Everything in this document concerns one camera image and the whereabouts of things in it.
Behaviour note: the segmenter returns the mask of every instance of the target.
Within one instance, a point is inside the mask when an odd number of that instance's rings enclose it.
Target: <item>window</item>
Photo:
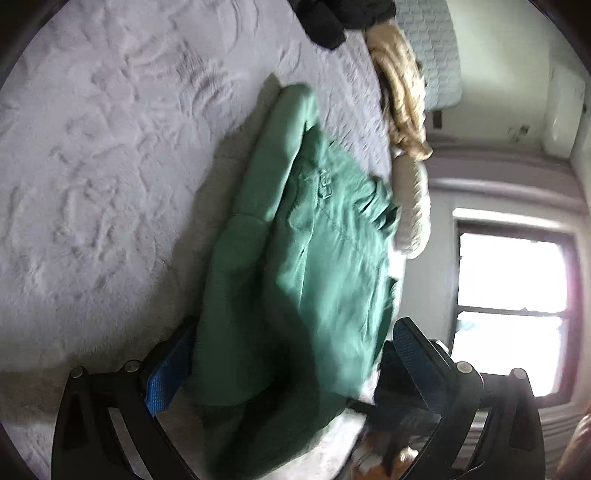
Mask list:
[[[463,220],[457,232],[452,358],[491,374],[521,367],[540,407],[568,403],[582,323],[574,238]]]

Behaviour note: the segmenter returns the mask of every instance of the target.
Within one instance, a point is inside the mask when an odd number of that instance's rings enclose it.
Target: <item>white pillow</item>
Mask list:
[[[392,158],[392,192],[400,205],[400,224],[394,248],[407,258],[417,258],[431,235],[431,198],[427,169],[422,161],[403,155]]]

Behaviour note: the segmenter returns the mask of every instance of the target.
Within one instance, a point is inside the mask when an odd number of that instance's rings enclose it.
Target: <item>window pane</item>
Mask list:
[[[562,312],[566,267],[549,242],[463,233],[458,304],[505,310]]]
[[[457,319],[455,362],[466,361],[479,372],[497,375],[520,367],[537,397],[558,391],[563,319],[474,312],[461,312]]]

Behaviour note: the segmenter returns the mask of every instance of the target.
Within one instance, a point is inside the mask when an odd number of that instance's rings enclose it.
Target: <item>jacket sleeve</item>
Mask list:
[[[189,387],[210,406],[269,386],[277,347],[261,308],[261,259],[304,132],[319,121],[310,87],[284,88],[260,133],[207,274]]]

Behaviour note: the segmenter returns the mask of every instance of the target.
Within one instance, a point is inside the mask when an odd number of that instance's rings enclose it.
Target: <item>window frame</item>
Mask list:
[[[453,351],[453,342],[456,336],[457,317],[461,312],[496,313],[506,315],[531,315],[535,317],[548,316],[547,312],[532,312],[528,310],[501,310],[481,307],[469,307],[459,305],[459,276],[460,276],[460,237],[464,233],[478,235],[504,236],[509,238],[522,238],[539,242],[551,242],[557,244],[563,254],[567,277],[567,307],[566,310],[553,313],[567,321],[566,351],[563,359],[563,370],[560,377],[560,386],[557,392],[544,397],[536,397],[538,408],[554,407],[570,402],[574,383],[579,366],[581,338],[583,333],[583,298],[582,280],[580,272],[579,256],[575,237],[569,233],[555,232],[531,228],[521,225],[507,225],[503,223],[480,222],[473,220],[455,220],[457,240],[457,263],[455,274],[455,303],[452,312],[449,346]]]

